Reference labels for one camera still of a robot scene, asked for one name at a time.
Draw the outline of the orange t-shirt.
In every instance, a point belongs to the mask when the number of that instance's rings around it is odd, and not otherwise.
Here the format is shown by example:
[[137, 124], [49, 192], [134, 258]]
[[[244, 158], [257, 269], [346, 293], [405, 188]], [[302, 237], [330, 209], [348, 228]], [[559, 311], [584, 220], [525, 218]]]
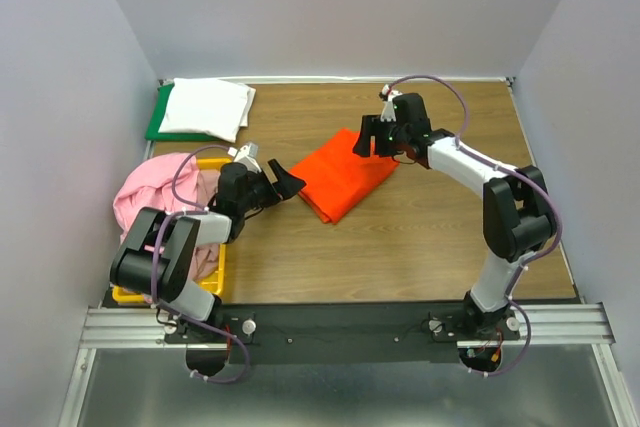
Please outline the orange t-shirt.
[[354, 154], [357, 139], [358, 133], [341, 129], [291, 169], [306, 182], [299, 196], [323, 223], [337, 224], [398, 167], [391, 158]]

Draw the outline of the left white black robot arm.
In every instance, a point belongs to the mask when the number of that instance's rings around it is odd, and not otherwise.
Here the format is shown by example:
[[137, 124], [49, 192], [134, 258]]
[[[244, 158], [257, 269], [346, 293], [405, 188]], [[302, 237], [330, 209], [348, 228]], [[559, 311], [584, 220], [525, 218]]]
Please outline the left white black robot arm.
[[113, 260], [110, 282], [188, 317], [187, 329], [197, 340], [214, 340], [222, 327], [215, 312], [221, 299], [189, 278], [191, 259], [201, 245], [235, 241], [251, 211], [277, 205], [306, 186], [276, 160], [268, 165], [274, 182], [259, 168], [239, 162], [223, 165], [207, 211], [169, 215], [144, 207]]

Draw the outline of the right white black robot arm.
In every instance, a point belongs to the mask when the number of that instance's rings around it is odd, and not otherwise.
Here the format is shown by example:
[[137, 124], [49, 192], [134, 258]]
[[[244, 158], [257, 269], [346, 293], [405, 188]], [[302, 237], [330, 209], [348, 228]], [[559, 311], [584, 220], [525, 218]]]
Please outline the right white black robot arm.
[[403, 154], [443, 173], [482, 201], [482, 231], [488, 248], [481, 274], [465, 294], [455, 317], [457, 329], [480, 339], [506, 315], [512, 292], [527, 264], [559, 232], [541, 171], [500, 163], [464, 144], [445, 129], [434, 129], [423, 98], [389, 87], [380, 94], [379, 115], [361, 120], [354, 154], [393, 158]]

